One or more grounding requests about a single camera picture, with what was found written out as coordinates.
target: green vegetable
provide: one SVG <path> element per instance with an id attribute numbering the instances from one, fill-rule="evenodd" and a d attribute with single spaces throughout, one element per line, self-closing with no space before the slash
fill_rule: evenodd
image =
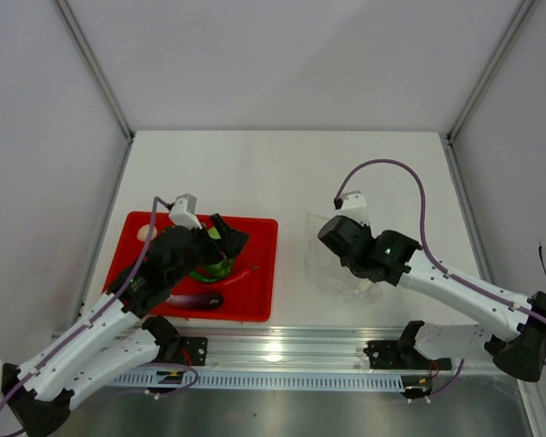
<path id="1" fill-rule="evenodd" d="M 220 239 L 220 234 L 218 234 L 216 228 L 210 228 L 207 232 L 212 239 Z M 198 271 L 193 271 L 190 273 L 190 278 L 204 284 L 217 282 L 221 279 L 227 278 L 230 275 L 230 273 L 233 271 L 234 264 L 234 259 L 223 259 L 217 264 L 202 266 L 202 270 L 204 270 L 210 276 L 203 275 Z"/>
<path id="2" fill-rule="evenodd" d="M 213 282 L 218 282 L 221 280 L 221 278 L 210 278 L 195 270 L 190 273 L 190 278 L 198 282 L 202 282 L 203 284 L 212 284 Z"/>
<path id="3" fill-rule="evenodd" d="M 234 264 L 235 264 L 234 259 L 223 259 L 217 264 L 202 266 L 202 269 L 204 269 L 210 276 L 214 276 L 215 278 L 219 278 L 219 279 L 224 279 L 228 275 L 230 275 L 230 272 L 233 270 Z"/>
<path id="4" fill-rule="evenodd" d="M 220 234 L 216 228 L 210 228 L 207 232 L 212 239 L 220 239 Z"/>

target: white wall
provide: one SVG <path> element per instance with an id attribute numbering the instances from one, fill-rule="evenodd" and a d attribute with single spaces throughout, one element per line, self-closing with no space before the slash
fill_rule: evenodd
<path id="1" fill-rule="evenodd" d="M 134 130 L 449 131 L 520 0 L 70 0 Z"/>
<path id="2" fill-rule="evenodd" d="M 0 0 L 0 356 L 68 318 L 126 144 L 55 9 Z"/>
<path id="3" fill-rule="evenodd" d="M 546 0 L 456 147 L 499 282 L 546 291 Z M 542 377 L 546 389 L 546 370 Z"/>

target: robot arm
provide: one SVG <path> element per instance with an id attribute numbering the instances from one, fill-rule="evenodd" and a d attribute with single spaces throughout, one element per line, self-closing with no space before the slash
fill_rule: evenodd
<path id="1" fill-rule="evenodd" d="M 546 358 L 546 326 L 492 297 L 514 302 L 546 317 L 546 294 L 534 297 L 500 289 L 451 266 L 440 271 L 421 245 L 396 231 L 372 237 L 366 200 L 359 192 L 344 194 L 339 215 L 318 238 L 359 278 L 386 281 L 432 297 L 474 319 L 479 325 L 434 326 L 412 321 L 397 351 L 410 368 L 443 357 L 493 361 L 509 375 L 538 381 Z M 481 294 L 466 283 L 485 291 Z"/>
<path id="2" fill-rule="evenodd" d="M 93 309 L 48 348 L 20 366 L 4 365 L 2 391 L 27 435 L 50 435 L 109 381 L 146 362 L 170 362 L 176 355 L 179 334 L 162 317 L 147 319 L 133 335 L 101 350 L 166 300 L 199 265 L 235 258 L 245 247 L 248 235 L 229 227 L 218 214 L 210 218 L 221 238 L 212 239 L 194 215 L 195 205 L 190 195 L 177 198 L 170 218 L 179 226 L 164 229 L 151 242 L 131 280 L 133 266 L 122 271 Z"/>

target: red chili pepper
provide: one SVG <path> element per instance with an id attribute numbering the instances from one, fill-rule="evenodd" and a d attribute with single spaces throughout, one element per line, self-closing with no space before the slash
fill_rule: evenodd
<path id="1" fill-rule="evenodd" d="M 256 268 L 257 267 L 246 267 L 228 278 L 224 278 L 218 282 L 202 283 L 201 285 L 209 290 L 221 290 L 225 287 L 230 287 L 231 285 L 238 285 L 239 282 L 247 279 L 251 275 L 251 272 Z"/>

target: white table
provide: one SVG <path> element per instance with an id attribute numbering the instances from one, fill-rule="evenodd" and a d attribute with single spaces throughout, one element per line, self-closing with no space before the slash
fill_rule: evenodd
<path id="1" fill-rule="evenodd" d="M 191 193 L 197 213 L 272 218 L 278 248 L 271 317 L 242 326 L 345 328 L 401 327 L 409 320 L 439 324 L 470 320 L 437 301 L 377 284 L 360 297 L 359 284 L 316 236 L 334 215 L 332 199 L 362 161 L 394 158 L 413 167 L 427 193 L 427 238 L 451 265 L 477 275 L 440 137 L 436 133 L 208 131 L 138 132 L 113 207 L 86 308 L 96 301 L 126 215 Z M 419 239 L 419 192 L 401 168 L 361 170 L 348 190 L 369 203 L 374 235 L 395 229 Z M 238 327 L 223 320 L 177 320 L 179 326 Z"/>

